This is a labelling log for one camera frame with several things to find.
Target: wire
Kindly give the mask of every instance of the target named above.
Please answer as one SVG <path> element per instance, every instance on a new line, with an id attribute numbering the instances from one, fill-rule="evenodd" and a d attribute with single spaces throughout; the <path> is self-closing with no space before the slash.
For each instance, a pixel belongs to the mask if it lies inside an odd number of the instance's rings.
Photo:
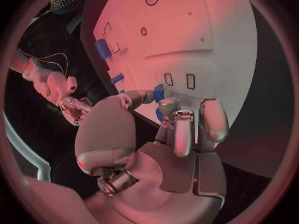
<path id="1" fill-rule="evenodd" d="M 34 58 L 34 59 L 36 59 L 36 60 L 38 60 L 38 61 L 40 61 L 40 62 L 44 62 L 44 63 L 49 63 L 49 64 L 55 64 L 55 65 L 57 65 L 57 66 L 60 68 L 62 74 L 66 77 L 66 74 L 67 74 L 67 71 L 68 71 L 68 59 L 67 59 L 67 56 L 66 56 L 64 53 L 55 53 L 55 54 L 52 54 L 52 55 L 49 55 L 49 56 L 45 56 L 45 57 L 40 57 L 40 58 L 38 58 L 38 57 L 35 57 L 35 56 L 33 56 L 33 55 L 31 55 L 31 54 L 29 54 L 29 53 L 27 53 L 27 52 L 22 51 L 21 49 L 19 49 L 19 50 L 20 50 L 20 52 L 22 52 L 24 55 L 29 56 L 29 57 L 31 57 L 31 58 Z M 44 61 L 45 59 L 48 59 L 48 58 L 50 58 L 50 57 L 57 56 L 57 55 L 62 55 L 62 56 L 64 56 L 64 58 L 65 58 L 65 61 L 66 61 L 65 72 L 63 71 L 63 69 L 62 69 L 62 67 L 61 67 L 60 64 L 58 64 L 58 63 L 56 63 L 56 62 L 51 62 L 51 61 Z"/>

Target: blue block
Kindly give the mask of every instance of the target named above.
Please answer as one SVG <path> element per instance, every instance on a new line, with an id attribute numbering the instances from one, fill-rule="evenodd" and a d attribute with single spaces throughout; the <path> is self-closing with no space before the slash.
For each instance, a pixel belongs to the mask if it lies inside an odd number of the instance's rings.
<path id="1" fill-rule="evenodd" d="M 161 111 L 159 110 L 159 108 L 156 109 L 156 115 L 157 115 L 157 118 L 160 122 L 162 122 L 163 118 L 164 118 L 164 115 L 161 113 Z"/>
<path id="2" fill-rule="evenodd" d="M 163 84 L 156 86 L 153 90 L 154 100 L 158 103 L 160 100 L 164 99 L 164 88 Z"/>
<path id="3" fill-rule="evenodd" d="M 102 60 L 105 60 L 108 57 L 111 57 L 111 52 L 109 47 L 104 39 L 100 39 L 95 41 L 95 47 L 97 49 L 98 54 L 100 55 Z"/>
<path id="4" fill-rule="evenodd" d="M 110 82 L 111 84 L 115 84 L 117 83 L 118 81 L 122 80 L 124 78 L 124 75 L 122 73 L 120 73 L 119 75 L 117 75 L 116 77 L 113 77 Z"/>

